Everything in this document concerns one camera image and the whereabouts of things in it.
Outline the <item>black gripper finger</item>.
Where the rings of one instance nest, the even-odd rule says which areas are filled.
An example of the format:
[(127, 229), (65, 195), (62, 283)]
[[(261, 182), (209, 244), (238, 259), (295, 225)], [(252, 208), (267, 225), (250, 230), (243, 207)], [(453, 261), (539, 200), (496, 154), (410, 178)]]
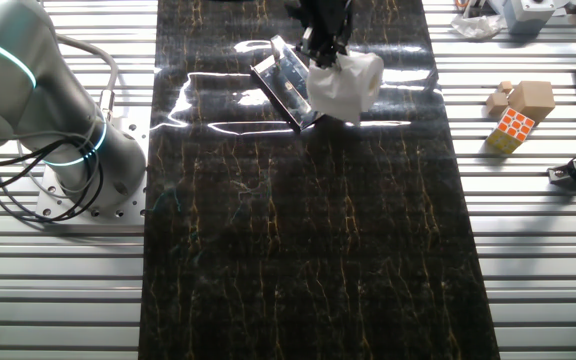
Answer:
[(298, 52), (302, 53), (305, 56), (317, 56), (319, 51), (317, 48), (317, 32), (316, 29), (313, 27), (307, 27), (301, 40), (296, 46)]
[(337, 62), (337, 56), (344, 54), (344, 46), (334, 41), (325, 41), (317, 50), (317, 66), (328, 68)]

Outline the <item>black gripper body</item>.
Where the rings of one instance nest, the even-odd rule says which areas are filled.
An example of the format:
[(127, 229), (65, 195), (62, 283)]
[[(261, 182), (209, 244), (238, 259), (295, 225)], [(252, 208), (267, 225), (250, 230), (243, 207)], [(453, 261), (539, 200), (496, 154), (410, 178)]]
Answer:
[(316, 29), (317, 46), (334, 41), (346, 46), (353, 30), (352, 0), (299, 0), (295, 18)]

